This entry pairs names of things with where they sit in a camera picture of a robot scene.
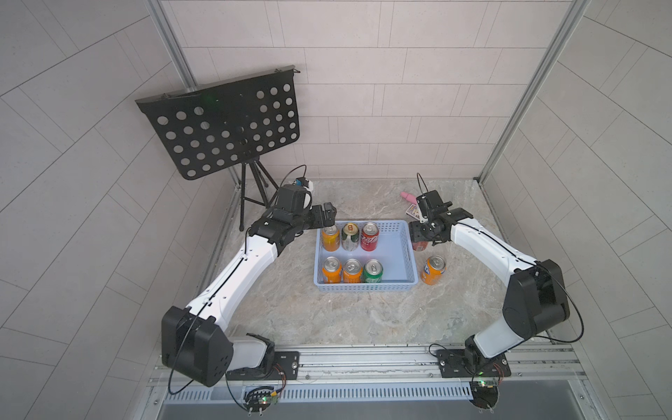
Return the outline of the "green white beer can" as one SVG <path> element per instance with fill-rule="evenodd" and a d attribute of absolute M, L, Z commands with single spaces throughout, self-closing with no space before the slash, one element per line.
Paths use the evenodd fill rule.
<path fill-rule="evenodd" d="M 347 222 L 341 229 L 341 247 L 353 252 L 360 244 L 360 229 L 356 223 Z"/>

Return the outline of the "red cola can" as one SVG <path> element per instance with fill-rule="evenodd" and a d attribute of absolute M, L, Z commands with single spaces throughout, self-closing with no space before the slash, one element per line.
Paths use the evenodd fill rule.
<path fill-rule="evenodd" d="M 378 245 L 380 230 L 374 222 L 368 222 L 362 227 L 360 246 L 367 252 L 372 252 Z"/>

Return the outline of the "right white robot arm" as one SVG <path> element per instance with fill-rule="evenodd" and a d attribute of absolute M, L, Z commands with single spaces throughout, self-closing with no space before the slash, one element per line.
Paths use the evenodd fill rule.
<path fill-rule="evenodd" d="M 411 222 L 409 233 L 414 243 L 460 246 L 506 286 L 500 318 L 465 341 L 465 358 L 472 364 L 492 360 L 570 318 L 570 299 L 560 267 L 504 243 L 463 209 L 426 222 Z"/>

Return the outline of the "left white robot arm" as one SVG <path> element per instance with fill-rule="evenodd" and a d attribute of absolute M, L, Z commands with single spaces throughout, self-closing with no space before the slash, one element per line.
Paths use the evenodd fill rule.
<path fill-rule="evenodd" d="M 257 278 L 287 245 L 306 230 L 335 224 L 332 203 L 299 210 L 276 206 L 250 227 L 243 245 L 227 267 L 186 307 L 171 307 L 161 320 L 163 364 L 207 387 L 225 374 L 247 369 L 266 376 L 275 359 L 275 343 L 258 334 L 225 334 L 239 304 Z"/>

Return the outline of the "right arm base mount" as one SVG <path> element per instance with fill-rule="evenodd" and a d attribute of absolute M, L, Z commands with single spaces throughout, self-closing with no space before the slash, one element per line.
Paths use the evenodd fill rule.
<path fill-rule="evenodd" d="M 486 358 L 477 348 L 474 336 L 467 338 L 463 349 L 448 349 L 439 346 L 430 354 L 437 359 L 439 370 L 443 378 L 471 378 L 486 377 L 503 379 L 511 376 L 509 362 L 504 353 L 491 359 Z"/>

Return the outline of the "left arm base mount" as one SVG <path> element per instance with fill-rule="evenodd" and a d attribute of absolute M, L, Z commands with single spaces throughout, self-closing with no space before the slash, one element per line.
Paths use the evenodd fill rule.
<path fill-rule="evenodd" d="M 270 339 L 247 334 L 233 339 L 233 359 L 225 374 L 229 381 L 296 380 L 299 357 L 297 351 L 278 351 Z"/>

